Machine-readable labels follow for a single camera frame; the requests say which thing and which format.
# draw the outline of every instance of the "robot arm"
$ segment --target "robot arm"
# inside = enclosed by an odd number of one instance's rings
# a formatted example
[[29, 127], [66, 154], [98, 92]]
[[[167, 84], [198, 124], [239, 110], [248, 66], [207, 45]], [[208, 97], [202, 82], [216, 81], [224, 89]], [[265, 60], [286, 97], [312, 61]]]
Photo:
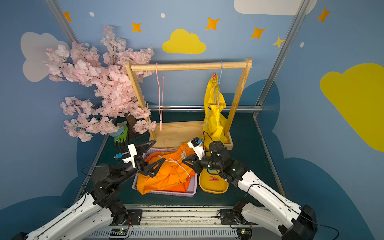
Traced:
[[[143, 153], [155, 142], [122, 147], [121, 154], [115, 157], [124, 162], [122, 167], [97, 166], [91, 175], [94, 187], [89, 193], [49, 223], [29, 234], [20, 233], [12, 240], [81, 240], [110, 224], [124, 224], [128, 216], [124, 205], [117, 200], [119, 186], [137, 173], [156, 176], [165, 159], [153, 164], [142, 159]], [[273, 190], [239, 161], [233, 160], [222, 142], [215, 141], [209, 145], [210, 156], [204, 154], [202, 142], [197, 137], [188, 145], [196, 154], [185, 158], [183, 163], [197, 174], [203, 169], [216, 170], [221, 178], [247, 192], [268, 209], [240, 201], [233, 209], [239, 216], [239, 224], [244, 220], [259, 224], [283, 240], [313, 239], [317, 226], [313, 223], [316, 222], [316, 215], [311, 207], [301, 207]]]
[[124, 224], [127, 210], [117, 200], [119, 186], [137, 173], [156, 176], [165, 158], [148, 164], [142, 156], [156, 143], [155, 140], [122, 147], [116, 156], [124, 162], [122, 167], [101, 164], [91, 175], [94, 187], [74, 205], [39, 229], [19, 233], [12, 240], [80, 240], [97, 229], [110, 224]]
[[252, 171], [246, 169], [239, 161], [233, 160], [227, 148], [220, 141], [209, 144], [211, 156], [201, 153], [202, 143], [198, 138], [189, 142], [196, 155], [189, 156], [183, 162], [200, 174], [203, 169], [217, 171], [218, 175], [257, 199], [268, 210], [240, 201], [234, 210], [248, 221], [259, 224], [282, 239], [312, 240], [317, 232], [316, 214], [314, 210], [280, 195], [260, 180]]

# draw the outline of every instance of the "pink hanger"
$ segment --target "pink hanger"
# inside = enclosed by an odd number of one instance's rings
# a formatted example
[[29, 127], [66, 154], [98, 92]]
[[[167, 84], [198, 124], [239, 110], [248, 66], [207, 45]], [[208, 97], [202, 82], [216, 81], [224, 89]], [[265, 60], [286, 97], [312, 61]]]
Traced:
[[[156, 63], [156, 77], [157, 77], [157, 84], [159, 85], [159, 117], [160, 117], [160, 132], [162, 132], [162, 125], [163, 125], [163, 97], [164, 97], [164, 74], [161, 77], [161, 80], [159, 81], [159, 76], [157, 74], [157, 63]], [[161, 94], [161, 102], [160, 102], [160, 82], [163, 81], [163, 91]]]

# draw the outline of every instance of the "pink flower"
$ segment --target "pink flower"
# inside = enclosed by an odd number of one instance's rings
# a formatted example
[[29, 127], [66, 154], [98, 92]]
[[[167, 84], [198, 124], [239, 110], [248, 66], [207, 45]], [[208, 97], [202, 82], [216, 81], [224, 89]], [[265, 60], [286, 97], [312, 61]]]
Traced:
[[57, 50], [55, 51], [55, 53], [65, 58], [70, 56], [70, 53], [65, 49], [65, 46], [60, 44], [57, 46]]
[[[140, 107], [132, 87], [132, 83], [125, 70], [125, 61], [131, 60], [134, 64], [148, 64], [153, 56], [152, 47], [133, 51], [126, 50], [126, 40], [116, 37], [113, 33], [114, 27], [104, 26], [101, 43], [107, 47], [108, 52], [103, 54], [107, 67], [102, 67], [99, 62], [97, 49], [84, 47], [83, 43], [72, 43], [72, 48], [67, 51], [64, 46], [59, 45], [57, 50], [46, 49], [50, 79], [52, 81], [63, 81], [63, 77], [70, 82], [78, 82], [90, 87], [95, 85], [95, 96], [102, 97], [102, 107], [94, 109], [90, 100], [81, 101], [75, 97], [65, 98], [60, 104], [63, 113], [73, 115], [78, 113], [77, 119], [71, 122], [65, 121], [64, 129], [73, 137], [78, 137], [86, 142], [92, 138], [91, 133], [108, 134], [116, 132], [118, 127], [112, 123], [112, 117], [123, 117], [131, 114], [136, 119], [147, 118], [151, 114], [148, 107]], [[151, 75], [152, 72], [136, 72], [139, 82]], [[135, 128], [140, 133], [154, 130], [155, 122], [139, 120]]]
[[61, 81], [64, 81], [63, 78], [59, 78], [58, 76], [55, 76], [55, 75], [49, 75], [49, 79], [51, 79], [52, 81], [54, 82], [61, 82]]

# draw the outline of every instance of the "plastic basket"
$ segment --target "plastic basket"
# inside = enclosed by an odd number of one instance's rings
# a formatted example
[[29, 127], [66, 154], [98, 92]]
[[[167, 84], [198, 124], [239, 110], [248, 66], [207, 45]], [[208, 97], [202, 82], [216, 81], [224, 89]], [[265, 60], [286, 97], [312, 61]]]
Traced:
[[[166, 152], [166, 149], [158, 149], [158, 148], [151, 148], [146, 153], [143, 154], [143, 159], [146, 160], [149, 155], [151, 155], [154, 152]], [[133, 180], [132, 189], [137, 190], [137, 175], [135, 176], [135, 179]], [[191, 177], [191, 181], [189, 182], [189, 186], [187, 188], [186, 192], [168, 192], [168, 191], [150, 191], [150, 194], [161, 194], [161, 195], [171, 195], [171, 196], [180, 196], [180, 197], [193, 197], [196, 194], [197, 190], [197, 174], [193, 177]]]

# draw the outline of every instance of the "wooden frame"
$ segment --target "wooden frame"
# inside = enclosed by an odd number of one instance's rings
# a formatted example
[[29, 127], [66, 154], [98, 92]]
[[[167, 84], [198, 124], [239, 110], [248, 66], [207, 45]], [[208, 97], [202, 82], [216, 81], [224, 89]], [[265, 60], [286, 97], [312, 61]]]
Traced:
[[[184, 64], [158, 64], [157, 71], [185, 71], [185, 70], [212, 70], [212, 69], [239, 69], [242, 68], [239, 83], [233, 98], [231, 110], [228, 115], [227, 123], [224, 126], [224, 135], [228, 138], [228, 142], [224, 143], [229, 150], [233, 147], [233, 142], [229, 133], [233, 118], [236, 113], [241, 95], [244, 90], [245, 83], [248, 78], [249, 71], [252, 67], [252, 59], [246, 58], [244, 62], [228, 62], [228, 63], [184, 63]], [[136, 74], [138, 71], [155, 71], [156, 64], [136, 64], [133, 65], [130, 60], [125, 62], [129, 79], [135, 91], [139, 106], [146, 107], [141, 88], [137, 81]], [[160, 133], [160, 125], [158, 124], [155, 131], [150, 131], [150, 140], [158, 140], [154, 147], [156, 148], [177, 148], [182, 142], [191, 140], [193, 137], [202, 137], [202, 121], [195, 122], [171, 122], [163, 123], [163, 132]]]

